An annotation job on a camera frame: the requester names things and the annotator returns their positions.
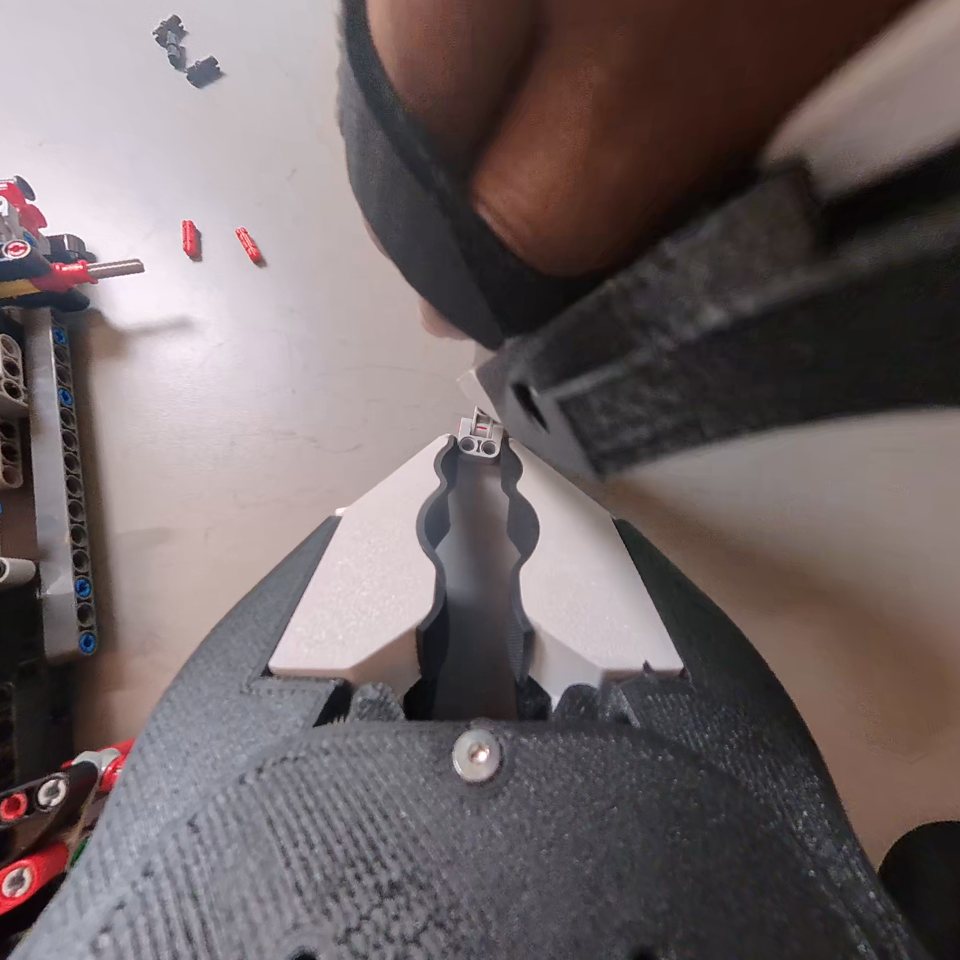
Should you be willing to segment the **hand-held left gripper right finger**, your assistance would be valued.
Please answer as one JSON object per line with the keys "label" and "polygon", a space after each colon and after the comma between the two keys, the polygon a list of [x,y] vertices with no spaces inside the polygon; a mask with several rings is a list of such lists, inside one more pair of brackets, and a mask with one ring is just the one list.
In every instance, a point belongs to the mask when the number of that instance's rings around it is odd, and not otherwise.
{"label": "hand-held left gripper right finger", "polygon": [[501,454],[511,663],[546,694],[599,689],[685,665],[613,516],[523,444]]}

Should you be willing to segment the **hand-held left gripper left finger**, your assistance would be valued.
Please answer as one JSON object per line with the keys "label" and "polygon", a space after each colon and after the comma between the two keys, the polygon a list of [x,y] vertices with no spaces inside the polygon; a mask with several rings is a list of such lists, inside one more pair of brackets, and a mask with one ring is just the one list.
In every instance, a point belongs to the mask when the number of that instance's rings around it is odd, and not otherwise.
{"label": "hand-held left gripper left finger", "polygon": [[447,575],[457,476],[439,437],[339,514],[269,660],[278,677],[433,681],[449,646]]}

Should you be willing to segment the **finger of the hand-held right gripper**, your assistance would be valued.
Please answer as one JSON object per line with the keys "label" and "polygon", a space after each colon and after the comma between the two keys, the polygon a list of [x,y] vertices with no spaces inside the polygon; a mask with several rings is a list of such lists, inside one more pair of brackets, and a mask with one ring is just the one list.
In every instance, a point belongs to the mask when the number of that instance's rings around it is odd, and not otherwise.
{"label": "finger of the hand-held right gripper", "polygon": [[483,413],[498,412],[497,378],[486,370],[485,365],[473,366],[457,380],[468,403]]}

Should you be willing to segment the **small grey lego connector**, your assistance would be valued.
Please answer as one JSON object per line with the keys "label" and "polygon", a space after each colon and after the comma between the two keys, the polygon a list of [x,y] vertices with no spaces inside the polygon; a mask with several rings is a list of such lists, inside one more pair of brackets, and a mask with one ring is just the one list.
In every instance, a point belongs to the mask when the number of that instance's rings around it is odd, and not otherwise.
{"label": "small grey lego connector", "polygon": [[460,419],[457,445],[463,455],[495,461],[501,453],[504,436],[502,423],[479,406]]}

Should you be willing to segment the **lego car chassis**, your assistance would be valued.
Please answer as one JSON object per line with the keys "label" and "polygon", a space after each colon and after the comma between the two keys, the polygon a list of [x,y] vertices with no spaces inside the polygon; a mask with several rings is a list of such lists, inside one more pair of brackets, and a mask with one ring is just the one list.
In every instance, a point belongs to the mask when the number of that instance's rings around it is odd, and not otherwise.
{"label": "lego car chassis", "polygon": [[86,845],[131,741],[75,757],[75,668],[99,648],[69,317],[144,272],[47,233],[29,182],[1,181],[2,943],[28,930]]}

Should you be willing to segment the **person's right hand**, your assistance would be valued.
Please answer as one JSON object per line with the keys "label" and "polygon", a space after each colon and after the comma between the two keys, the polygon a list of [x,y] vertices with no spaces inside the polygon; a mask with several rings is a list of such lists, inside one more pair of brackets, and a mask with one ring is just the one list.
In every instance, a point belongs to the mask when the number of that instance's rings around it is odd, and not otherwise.
{"label": "person's right hand", "polygon": [[526,266],[622,263],[749,167],[903,1],[366,2],[371,44]]}

